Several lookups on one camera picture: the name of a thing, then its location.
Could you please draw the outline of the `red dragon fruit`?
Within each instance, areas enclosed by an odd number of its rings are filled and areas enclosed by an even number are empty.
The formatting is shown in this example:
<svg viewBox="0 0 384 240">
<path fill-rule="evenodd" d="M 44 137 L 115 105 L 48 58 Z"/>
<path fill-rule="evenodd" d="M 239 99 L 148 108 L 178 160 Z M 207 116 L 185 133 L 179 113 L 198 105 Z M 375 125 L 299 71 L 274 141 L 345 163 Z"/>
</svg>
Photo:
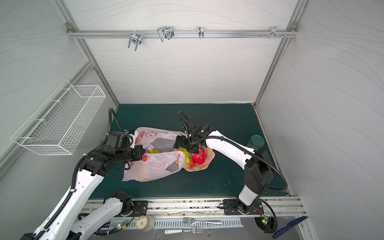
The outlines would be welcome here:
<svg viewBox="0 0 384 240">
<path fill-rule="evenodd" d="M 193 161 L 198 164 L 202 165 L 205 163 L 206 158 L 207 158 L 207 152 L 204 147 L 199 148 L 199 153 L 198 154 L 192 154 Z"/>
</svg>

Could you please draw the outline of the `pink strawberry plastic bag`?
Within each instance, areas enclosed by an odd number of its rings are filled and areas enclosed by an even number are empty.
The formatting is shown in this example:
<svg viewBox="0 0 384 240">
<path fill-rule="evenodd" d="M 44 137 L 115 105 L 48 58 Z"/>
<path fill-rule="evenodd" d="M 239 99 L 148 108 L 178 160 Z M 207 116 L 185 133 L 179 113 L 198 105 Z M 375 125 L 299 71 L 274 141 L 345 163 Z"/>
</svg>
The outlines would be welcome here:
<svg viewBox="0 0 384 240">
<path fill-rule="evenodd" d="M 177 136 L 185 133 L 161 130 L 149 127 L 136 129 L 138 137 L 136 145 L 142 145 L 146 150 L 141 161 L 125 164 L 123 182 L 149 182 L 165 178 L 182 170 L 186 163 L 185 155 L 174 149 Z M 159 154 L 150 154 L 149 150 L 158 150 Z"/>
</svg>

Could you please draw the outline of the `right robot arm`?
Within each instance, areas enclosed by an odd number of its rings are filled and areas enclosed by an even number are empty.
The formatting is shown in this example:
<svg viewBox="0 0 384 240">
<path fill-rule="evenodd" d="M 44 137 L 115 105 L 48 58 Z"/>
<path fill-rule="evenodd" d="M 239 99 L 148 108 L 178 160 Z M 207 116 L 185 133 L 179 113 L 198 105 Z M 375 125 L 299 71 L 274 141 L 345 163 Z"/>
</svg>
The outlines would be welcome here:
<svg viewBox="0 0 384 240">
<path fill-rule="evenodd" d="M 197 157 L 203 155 L 204 148 L 216 150 L 244 170 L 245 185 L 236 198 L 236 208 L 240 214 L 248 214 L 252 204 L 260 202 L 260 197 L 265 192 L 285 193 L 288 190 L 286 178 L 274 167 L 264 149 L 255 150 L 240 145 L 209 125 L 201 127 L 181 111 L 178 112 L 178 117 L 186 135 L 176 137 L 176 149 L 185 149 Z"/>
</svg>

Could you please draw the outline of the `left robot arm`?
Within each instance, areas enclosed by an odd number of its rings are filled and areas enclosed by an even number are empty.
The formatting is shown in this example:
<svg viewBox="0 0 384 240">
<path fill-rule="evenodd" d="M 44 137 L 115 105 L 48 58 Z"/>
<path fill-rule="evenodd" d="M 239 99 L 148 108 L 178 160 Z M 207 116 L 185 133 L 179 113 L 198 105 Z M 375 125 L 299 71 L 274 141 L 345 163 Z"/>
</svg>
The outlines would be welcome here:
<svg viewBox="0 0 384 240">
<path fill-rule="evenodd" d="M 81 210 L 96 187 L 119 165 L 142 160 L 145 150 L 136 145 L 139 133 L 133 129 L 108 131 L 102 143 L 85 154 L 76 164 L 72 181 L 50 215 L 23 240 L 86 240 L 119 215 L 134 214 L 132 197 L 117 192 L 91 214 L 79 219 Z"/>
</svg>

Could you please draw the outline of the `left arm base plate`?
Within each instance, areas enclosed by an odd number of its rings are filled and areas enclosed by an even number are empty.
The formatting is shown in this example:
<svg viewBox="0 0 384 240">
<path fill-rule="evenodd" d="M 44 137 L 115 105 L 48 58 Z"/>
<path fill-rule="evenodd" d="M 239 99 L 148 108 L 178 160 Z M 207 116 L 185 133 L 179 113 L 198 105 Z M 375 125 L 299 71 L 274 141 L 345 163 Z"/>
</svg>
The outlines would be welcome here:
<svg viewBox="0 0 384 240">
<path fill-rule="evenodd" d="M 122 211 L 117 216 L 118 217 L 145 216 L 147 213 L 147 207 L 148 207 L 148 201 L 129 200 L 123 203 Z"/>
</svg>

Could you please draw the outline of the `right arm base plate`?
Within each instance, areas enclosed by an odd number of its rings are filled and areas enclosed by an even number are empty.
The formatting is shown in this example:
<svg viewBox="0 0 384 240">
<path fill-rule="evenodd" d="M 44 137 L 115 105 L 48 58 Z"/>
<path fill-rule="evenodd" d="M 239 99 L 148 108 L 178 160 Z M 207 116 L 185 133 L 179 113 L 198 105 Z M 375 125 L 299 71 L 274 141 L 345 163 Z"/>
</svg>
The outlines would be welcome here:
<svg viewBox="0 0 384 240">
<path fill-rule="evenodd" d="M 234 215 L 256 215 L 263 216 L 264 209 L 260 201 L 254 200 L 250 206 L 243 206 L 237 199 L 224 199 L 218 206 L 219 209 L 224 211 L 226 216 Z"/>
</svg>

